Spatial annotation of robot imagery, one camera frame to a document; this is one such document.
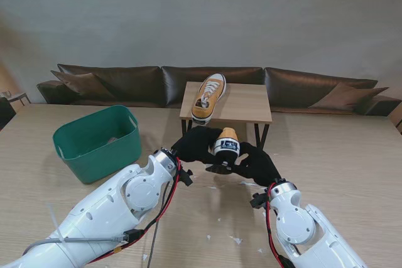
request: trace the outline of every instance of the black leather sofa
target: black leather sofa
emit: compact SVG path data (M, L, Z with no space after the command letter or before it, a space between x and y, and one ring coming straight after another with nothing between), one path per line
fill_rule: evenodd
M83 67L58 64L61 72L72 75L93 73L116 97L116 100L80 98L60 81L37 85L48 104L104 105L128 107L180 108L186 82L202 82L213 73L223 73L229 83L265 85L271 111L316 114L362 114L387 116L401 100L378 95L358 106L353 112L309 109L342 82L355 88L373 88L378 81L340 78L316 73L296 72L261 67Z

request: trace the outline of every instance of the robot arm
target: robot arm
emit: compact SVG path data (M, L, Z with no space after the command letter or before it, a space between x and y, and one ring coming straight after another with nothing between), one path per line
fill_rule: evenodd
M252 206L262 205L266 196L255 196ZM367 268L325 215L310 204L301 208L300 198L296 186L286 181L274 185L269 198L269 206L277 213L277 238L293 265L296 268ZM314 243L318 227L323 236ZM308 245L306 252L299 252L297 246Z
M127 231L135 232L134 228L158 204L161 186L172 181L177 172L177 160L165 149L150 155L144 168L138 164L125 167L73 207L48 237L58 239L60 231L62 238L111 238L109 241L38 245L3 268L81 268L115 249L123 237L132 241L127 239ZM181 172L186 185L190 185L188 174Z

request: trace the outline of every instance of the brown pillow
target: brown pillow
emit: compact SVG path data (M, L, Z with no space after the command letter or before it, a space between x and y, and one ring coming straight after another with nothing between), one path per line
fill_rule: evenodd
M54 70L51 70L51 72L69 89L77 92L83 99L116 100L115 96L92 73L69 75L67 73L55 72Z
M309 108L338 109L353 111L360 103L371 100L385 88L356 89L343 83L339 83L325 97Z

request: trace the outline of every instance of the sneaker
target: sneaker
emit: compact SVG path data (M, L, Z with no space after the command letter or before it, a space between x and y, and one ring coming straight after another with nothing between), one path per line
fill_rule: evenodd
M206 125L212 118L215 105L226 90L226 79L220 73L209 76L198 90L191 116L194 123Z
M227 169L233 167L240 154L240 144L236 132L232 128L224 128L215 141L212 154L215 155Z

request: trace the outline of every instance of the chair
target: chair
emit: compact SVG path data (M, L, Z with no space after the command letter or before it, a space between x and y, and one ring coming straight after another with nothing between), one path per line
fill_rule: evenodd
M5 97L0 97L0 130L16 115L13 106Z

